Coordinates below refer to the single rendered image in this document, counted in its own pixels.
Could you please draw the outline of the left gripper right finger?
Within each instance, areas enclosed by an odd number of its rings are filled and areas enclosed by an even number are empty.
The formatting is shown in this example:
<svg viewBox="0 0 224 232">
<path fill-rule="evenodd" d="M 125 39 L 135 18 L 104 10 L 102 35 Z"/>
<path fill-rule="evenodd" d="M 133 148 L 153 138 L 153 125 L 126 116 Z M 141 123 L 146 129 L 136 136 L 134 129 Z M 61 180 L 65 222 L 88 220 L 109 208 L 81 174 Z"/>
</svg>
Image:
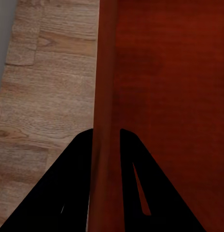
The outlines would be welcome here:
<svg viewBox="0 0 224 232">
<path fill-rule="evenodd" d="M 125 232 L 206 232 L 138 136 L 120 130 Z M 134 167 L 151 216 L 142 212 Z"/>
</svg>

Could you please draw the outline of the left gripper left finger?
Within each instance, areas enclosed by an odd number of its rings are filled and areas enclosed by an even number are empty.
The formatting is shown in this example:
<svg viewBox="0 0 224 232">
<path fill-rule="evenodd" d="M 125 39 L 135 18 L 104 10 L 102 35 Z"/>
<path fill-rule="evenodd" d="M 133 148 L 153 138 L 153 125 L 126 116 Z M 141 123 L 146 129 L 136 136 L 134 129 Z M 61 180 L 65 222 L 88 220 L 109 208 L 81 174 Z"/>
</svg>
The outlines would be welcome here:
<svg viewBox="0 0 224 232">
<path fill-rule="evenodd" d="M 86 232 L 93 129 L 79 133 L 0 232 Z"/>
</svg>

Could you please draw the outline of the storage box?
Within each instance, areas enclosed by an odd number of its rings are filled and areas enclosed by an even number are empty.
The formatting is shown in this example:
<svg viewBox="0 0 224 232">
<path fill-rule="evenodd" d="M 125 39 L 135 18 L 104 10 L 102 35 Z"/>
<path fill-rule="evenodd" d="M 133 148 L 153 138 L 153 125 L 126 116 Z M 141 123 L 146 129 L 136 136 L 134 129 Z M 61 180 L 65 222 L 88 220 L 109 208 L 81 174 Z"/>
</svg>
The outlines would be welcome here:
<svg viewBox="0 0 224 232">
<path fill-rule="evenodd" d="M 121 129 L 224 232 L 224 0 L 100 0 L 88 232 L 125 232 Z"/>
</svg>

